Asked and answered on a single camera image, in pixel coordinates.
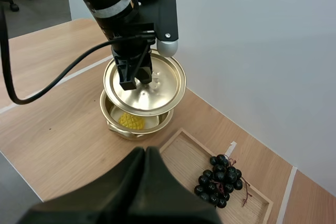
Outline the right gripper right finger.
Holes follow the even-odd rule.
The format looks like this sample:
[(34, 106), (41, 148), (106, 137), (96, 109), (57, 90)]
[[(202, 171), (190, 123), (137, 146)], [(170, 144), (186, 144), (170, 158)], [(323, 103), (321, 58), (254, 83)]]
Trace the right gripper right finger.
[(214, 206), (175, 179), (159, 149), (148, 147), (139, 186), (128, 208), (127, 223), (221, 223), (221, 220)]

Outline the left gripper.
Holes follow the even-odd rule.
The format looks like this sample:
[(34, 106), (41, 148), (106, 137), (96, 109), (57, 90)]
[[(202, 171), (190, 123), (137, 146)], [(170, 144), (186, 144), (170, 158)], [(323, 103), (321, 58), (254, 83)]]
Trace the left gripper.
[(150, 46), (140, 50), (130, 49), (116, 51), (112, 48), (112, 55), (117, 65), (119, 84), (123, 90), (136, 89), (135, 78), (141, 83), (152, 82), (152, 61)]

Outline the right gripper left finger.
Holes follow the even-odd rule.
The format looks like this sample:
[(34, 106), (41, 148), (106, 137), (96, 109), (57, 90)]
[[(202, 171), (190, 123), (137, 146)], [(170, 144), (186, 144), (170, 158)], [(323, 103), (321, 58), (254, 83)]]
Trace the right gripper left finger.
[(145, 151), (133, 149), (89, 184), (32, 206), (19, 223), (116, 223), (126, 216), (138, 189)]

